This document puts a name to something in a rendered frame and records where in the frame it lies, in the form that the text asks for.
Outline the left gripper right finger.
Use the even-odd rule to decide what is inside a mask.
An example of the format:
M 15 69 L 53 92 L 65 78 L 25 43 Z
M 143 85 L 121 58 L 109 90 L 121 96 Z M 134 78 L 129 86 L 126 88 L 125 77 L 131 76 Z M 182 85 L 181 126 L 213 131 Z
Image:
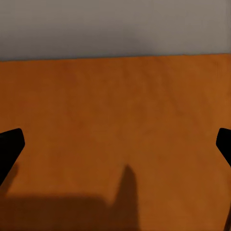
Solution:
M 216 140 L 216 145 L 226 161 L 231 166 L 231 130 L 220 128 Z

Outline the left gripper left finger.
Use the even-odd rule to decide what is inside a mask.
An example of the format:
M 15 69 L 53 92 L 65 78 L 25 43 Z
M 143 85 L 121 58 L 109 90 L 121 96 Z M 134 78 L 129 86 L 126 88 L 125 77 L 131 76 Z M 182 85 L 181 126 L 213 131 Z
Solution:
M 25 139 L 21 128 L 0 133 L 0 185 L 24 147 Z

